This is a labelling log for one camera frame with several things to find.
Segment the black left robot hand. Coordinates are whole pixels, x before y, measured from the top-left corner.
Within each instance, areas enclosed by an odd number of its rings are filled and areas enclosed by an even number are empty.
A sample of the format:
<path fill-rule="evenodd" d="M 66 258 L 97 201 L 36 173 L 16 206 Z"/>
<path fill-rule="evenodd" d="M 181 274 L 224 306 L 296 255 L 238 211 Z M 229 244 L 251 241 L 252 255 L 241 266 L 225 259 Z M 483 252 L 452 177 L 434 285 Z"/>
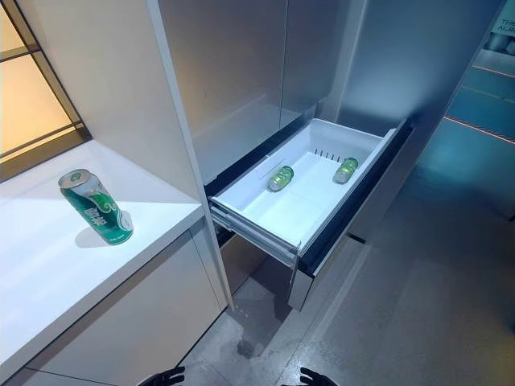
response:
<path fill-rule="evenodd" d="M 138 383 L 138 386 L 171 386 L 181 384 L 185 381 L 184 366 L 178 366 L 164 372 L 148 376 Z"/>

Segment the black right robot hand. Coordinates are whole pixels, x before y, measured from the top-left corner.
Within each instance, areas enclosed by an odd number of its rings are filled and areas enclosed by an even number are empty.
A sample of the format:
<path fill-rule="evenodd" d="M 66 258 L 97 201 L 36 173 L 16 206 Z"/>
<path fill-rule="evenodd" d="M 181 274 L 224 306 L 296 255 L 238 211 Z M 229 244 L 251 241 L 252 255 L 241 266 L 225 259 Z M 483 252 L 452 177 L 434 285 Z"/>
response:
<path fill-rule="evenodd" d="M 337 386 L 337 383 L 328 376 L 305 367 L 300 368 L 299 381 L 309 386 Z"/>

